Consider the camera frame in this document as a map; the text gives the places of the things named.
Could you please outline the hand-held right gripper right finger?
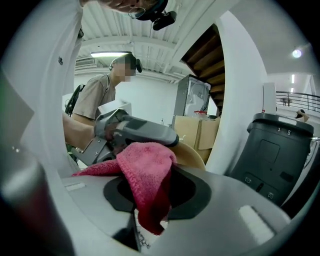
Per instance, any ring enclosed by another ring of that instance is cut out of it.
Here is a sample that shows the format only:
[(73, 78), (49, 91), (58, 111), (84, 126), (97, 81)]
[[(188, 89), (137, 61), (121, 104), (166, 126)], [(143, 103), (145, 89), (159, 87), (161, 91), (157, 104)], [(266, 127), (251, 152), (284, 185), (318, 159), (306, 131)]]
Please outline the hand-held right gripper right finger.
[(172, 188), (194, 182), (194, 195), (172, 212), (198, 213), (170, 219), (154, 243), (156, 256), (244, 256), (286, 228), (290, 217), (277, 205), (239, 180), (186, 166), (173, 166)]

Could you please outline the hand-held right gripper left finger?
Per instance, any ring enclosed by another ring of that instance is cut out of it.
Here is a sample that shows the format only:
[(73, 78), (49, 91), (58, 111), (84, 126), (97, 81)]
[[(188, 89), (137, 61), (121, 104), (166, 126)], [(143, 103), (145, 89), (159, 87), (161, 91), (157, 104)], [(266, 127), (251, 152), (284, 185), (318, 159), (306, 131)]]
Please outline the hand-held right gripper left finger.
[(72, 176), (62, 183), (82, 213), (104, 234), (140, 250), (134, 216), (136, 204), (122, 176)]

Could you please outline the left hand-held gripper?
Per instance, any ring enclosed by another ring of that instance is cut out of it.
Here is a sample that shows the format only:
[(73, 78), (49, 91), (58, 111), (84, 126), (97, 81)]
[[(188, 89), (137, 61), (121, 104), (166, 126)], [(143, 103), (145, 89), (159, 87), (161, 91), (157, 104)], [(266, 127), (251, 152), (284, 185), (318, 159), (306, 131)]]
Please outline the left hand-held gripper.
[[(117, 109), (123, 109), (126, 113), (131, 114), (132, 104), (120, 99), (98, 107), (97, 131), (94, 132), (93, 140), (84, 150), (74, 149), (74, 156), (85, 165), (91, 166), (115, 158), (112, 150), (108, 148), (104, 128), (107, 119)], [(174, 147), (179, 142), (179, 136), (171, 127), (133, 116), (122, 118), (122, 121), (113, 130), (113, 139), (119, 145), (152, 142), (166, 147)]]

